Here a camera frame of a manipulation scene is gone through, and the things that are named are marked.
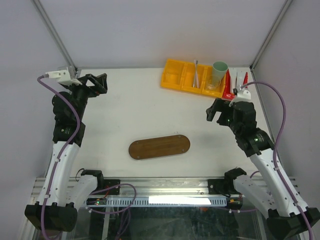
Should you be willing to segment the brown oval wooden tray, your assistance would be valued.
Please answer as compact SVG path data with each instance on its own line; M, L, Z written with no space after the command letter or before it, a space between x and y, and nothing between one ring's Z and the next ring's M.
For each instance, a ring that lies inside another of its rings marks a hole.
M128 153L134 160L141 161L184 154L190 146L185 135L177 134L136 140L130 144Z

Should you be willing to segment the clear plastic cup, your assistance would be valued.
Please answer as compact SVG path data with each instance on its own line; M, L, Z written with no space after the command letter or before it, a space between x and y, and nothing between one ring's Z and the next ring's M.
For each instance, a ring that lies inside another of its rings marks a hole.
M205 89L206 90L215 90L221 84L221 78L218 75L211 74L206 78Z

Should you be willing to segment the green plastic cup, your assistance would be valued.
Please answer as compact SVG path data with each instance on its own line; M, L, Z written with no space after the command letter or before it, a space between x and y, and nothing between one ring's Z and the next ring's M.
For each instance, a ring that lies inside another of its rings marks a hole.
M213 79L216 81L221 81L224 78L228 68L228 65L223 61L214 62L212 65Z

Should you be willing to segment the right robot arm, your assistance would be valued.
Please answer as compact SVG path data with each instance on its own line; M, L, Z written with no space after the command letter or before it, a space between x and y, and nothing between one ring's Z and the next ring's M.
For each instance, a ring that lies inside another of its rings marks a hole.
M257 127L252 102L230 102L217 98L206 110L211 122L220 113L217 123L231 129L239 148L261 174L268 191L264 191L240 167L224 174L214 190L222 195L243 194L265 217L269 231L277 240L308 231L320 219L316 207L309 207L296 190L276 153L269 135Z

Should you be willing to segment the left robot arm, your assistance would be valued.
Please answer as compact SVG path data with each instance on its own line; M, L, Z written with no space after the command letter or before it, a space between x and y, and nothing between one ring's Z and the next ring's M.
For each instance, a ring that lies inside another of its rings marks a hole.
M46 72L37 81L54 93L53 146L44 185L36 202L26 206L24 215L38 230L71 232L88 196L100 194L105 188L102 171L86 169L72 190L67 190L85 134L82 119L88 99L107 93L107 74L71 78L60 70Z

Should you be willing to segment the pink toothbrush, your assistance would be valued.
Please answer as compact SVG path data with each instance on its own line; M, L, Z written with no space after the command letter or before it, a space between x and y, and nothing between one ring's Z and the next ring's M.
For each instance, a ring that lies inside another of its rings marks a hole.
M193 88L199 87L199 79L198 79L198 60L194 60L194 76L193 76Z

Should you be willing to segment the red plastic bin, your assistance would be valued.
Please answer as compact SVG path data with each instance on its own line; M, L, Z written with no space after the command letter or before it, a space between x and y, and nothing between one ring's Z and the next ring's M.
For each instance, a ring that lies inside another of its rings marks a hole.
M222 98L228 101L233 100L235 97L233 89L247 83L248 73L246 71L237 70L234 67L229 68L225 74L225 88Z

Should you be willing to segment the yellow bin right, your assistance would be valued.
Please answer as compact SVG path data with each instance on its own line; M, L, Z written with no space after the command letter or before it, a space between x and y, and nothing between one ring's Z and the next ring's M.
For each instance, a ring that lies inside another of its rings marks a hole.
M206 66L202 77L201 94L212 98L221 98L225 90L226 71L216 71Z

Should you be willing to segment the yellow bin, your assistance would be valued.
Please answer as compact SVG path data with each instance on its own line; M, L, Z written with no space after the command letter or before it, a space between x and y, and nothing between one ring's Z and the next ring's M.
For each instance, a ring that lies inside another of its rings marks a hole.
M182 73L185 62L175 59L167 59L161 77L161 87L171 90L180 90L182 85Z
M181 75L182 92L201 95L205 86L209 66L193 62L185 62Z
M202 77L201 94L212 98L221 98L225 90L226 71L216 71L206 66Z

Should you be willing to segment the yellow bin middle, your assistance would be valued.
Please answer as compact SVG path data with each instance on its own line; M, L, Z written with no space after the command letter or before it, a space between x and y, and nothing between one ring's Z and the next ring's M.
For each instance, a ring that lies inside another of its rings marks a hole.
M193 62L185 62L181 75L182 92L201 95L205 86L209 66Z

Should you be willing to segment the yellow bin left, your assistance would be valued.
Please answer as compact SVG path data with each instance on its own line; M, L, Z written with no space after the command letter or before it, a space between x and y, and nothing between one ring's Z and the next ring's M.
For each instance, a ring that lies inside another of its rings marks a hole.
M185 62L175 59L167 59L161 77L161 87L171 90L180 90L182 85L182 73Z

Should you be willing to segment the right aluminium corner post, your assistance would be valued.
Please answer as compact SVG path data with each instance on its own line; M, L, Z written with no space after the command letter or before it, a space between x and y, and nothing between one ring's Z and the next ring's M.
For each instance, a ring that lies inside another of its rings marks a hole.
M273 36L275 35L280 23L282 22L284 16L286 15L288 9L290 8L290 6L292 5L293 0L285 0L283 5L281 6L275 20L273 21L262 45L260 46L258 52L256 53L252 63L250 64L249 68L251 71L253 71L256 66L258 65L261 57L263 56L264 52L266 51L268 45L270 44Z

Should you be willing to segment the aluminium corner post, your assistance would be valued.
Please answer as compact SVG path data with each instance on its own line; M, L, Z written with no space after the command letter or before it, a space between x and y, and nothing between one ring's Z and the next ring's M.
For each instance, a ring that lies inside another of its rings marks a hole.
M261 57L263 56L264 52L266 51L268 45L270 44L273 36L275 35L280 23L282 22L284 16L286 15L288 9L290 8L290 6L292 5L293 0L285 0L283 5L281 6L275 20L273 21L262 45L260 46L258 52L256 53L252 63L250 64L249 68L251 71L253 71L256 66L258 65Z
M63 59L66 61L67 65L73 68L74 73L77 72L78 68L75 65L71 55L69 54L65 44L63 43L59 33L57 32L54 24L52 23L47 11L45 10L42 2L40 0L31 0L31 3L35 10L37 11L39 17L41 18L43 24L45 25L47 31L49 32L52 40L57 46L59 52L61 53Z

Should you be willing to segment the left aluminium corner post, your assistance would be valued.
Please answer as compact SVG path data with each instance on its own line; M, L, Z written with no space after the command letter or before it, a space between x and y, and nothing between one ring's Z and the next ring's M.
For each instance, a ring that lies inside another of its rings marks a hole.
M65 44L63 43L59 33L57 32L54 24L52 23L47 11L45 10L42 2L40 0L31 0L31 3L35 10L37 11L39 17L41 18L43 24L45 25L47 31L49 32L52 40L57 46L59 52L61 53L63 59L66 61L67 65L73 68L74 73L77 72L78 68L75 65L71 55L69 54Z

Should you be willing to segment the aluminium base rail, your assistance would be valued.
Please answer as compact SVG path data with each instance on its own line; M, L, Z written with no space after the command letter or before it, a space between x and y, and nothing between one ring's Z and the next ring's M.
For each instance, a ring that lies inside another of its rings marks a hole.
M211 177L215 179L213 183L208 183L208 177L106 177L106 181L112 179L118 179L121 184L131 184L135 187L138 197L159 196L159 195L181 195L189 197L200 196L213 196L218 195L220 191L216 182L223 180L222 177ZM258 185L264 192L270 193L271 190L264 182L262 177L257 174L251 179L256 185ZM38 197L43 189L45 178L38 177L35 180L33 189L31 191L31 197ZM70 177L67 183L67 192L73 189L78 182L75 177ZM130 186L122 186L119 190L119 196L131 197L134 194L134 190Z

